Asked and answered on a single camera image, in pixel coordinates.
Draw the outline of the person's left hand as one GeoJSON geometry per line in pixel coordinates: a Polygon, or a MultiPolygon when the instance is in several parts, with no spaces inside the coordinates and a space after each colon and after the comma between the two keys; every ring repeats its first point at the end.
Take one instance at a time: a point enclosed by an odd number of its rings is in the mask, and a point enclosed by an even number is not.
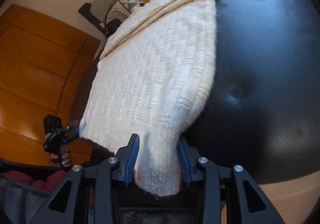
{"type": "Polygon", "coordinates": [[[68,147],[65,147],[64,152],[61,153],[61,159],[59,156],[50,153],[49,164],[51,167],[70,167],[72,165],[71,151],[68,147]]]}

